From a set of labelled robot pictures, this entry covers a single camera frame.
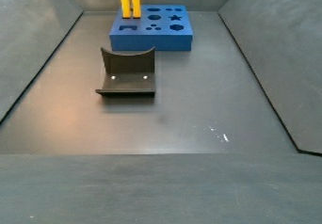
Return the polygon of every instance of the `star-shaped hole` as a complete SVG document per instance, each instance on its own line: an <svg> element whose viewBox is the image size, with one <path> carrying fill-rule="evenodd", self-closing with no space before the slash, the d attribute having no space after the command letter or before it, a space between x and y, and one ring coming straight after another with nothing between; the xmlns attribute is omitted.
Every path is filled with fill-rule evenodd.
<svg viewBox="0 0 322 224"><path fill-rule="evenodd" d="M173 17L170 17L171 21L181 21L182 17L179 17L178 15L174 15Z"/></svg>

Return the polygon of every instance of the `black bracket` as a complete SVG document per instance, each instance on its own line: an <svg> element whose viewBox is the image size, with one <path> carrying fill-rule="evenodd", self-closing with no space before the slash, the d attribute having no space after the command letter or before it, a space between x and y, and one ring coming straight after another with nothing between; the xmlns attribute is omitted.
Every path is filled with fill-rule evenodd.
<svg viewBox="0 0 322 224"><path fill-rule="evenodd" d="M118 55L100 49L106 79L100 95L155 94L155 48L138 55Z"/></svg>

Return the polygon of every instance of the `gray floor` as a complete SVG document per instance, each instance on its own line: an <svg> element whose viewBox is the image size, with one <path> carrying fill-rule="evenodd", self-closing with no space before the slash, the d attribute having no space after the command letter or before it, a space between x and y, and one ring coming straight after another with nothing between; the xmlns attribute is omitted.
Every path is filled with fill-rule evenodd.
<svg viewBox="0 0 322 224"><path fill-rule="evenodd" d="M158 52L157 98L102 99L115 13L86 13L0 127L0 153L296 153L215 12L193 52Z"/></svg>
<svg viewBox="0 0 322 224"><path fill-rule="evenodd" d="M304 155L0 156L2 223L320 224Z"/></svg>

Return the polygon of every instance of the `foam block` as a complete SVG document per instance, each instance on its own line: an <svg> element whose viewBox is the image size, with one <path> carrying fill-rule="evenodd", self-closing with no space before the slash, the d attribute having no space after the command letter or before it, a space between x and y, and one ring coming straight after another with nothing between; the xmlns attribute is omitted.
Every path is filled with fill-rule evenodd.
<svg viewBox="0 0 322 224"><path fill-rule="evenodd" d="M114 51L191 51L193 35L185 6L143 5L141 19L119 10L110 39Z"/></svg>

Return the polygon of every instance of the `circular hole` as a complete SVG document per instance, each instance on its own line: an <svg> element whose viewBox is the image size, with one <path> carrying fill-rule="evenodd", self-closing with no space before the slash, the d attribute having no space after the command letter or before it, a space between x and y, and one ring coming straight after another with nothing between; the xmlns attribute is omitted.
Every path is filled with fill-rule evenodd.
<svg viewBox="0 0 322 224"><path fill-rule="evenodd" d="M151 15L151 16L149 16L147 18L149 18L150 20L157 21L157 20L159 20L159 19L162 18L162 16L159 16L159 15Z"/></svg>

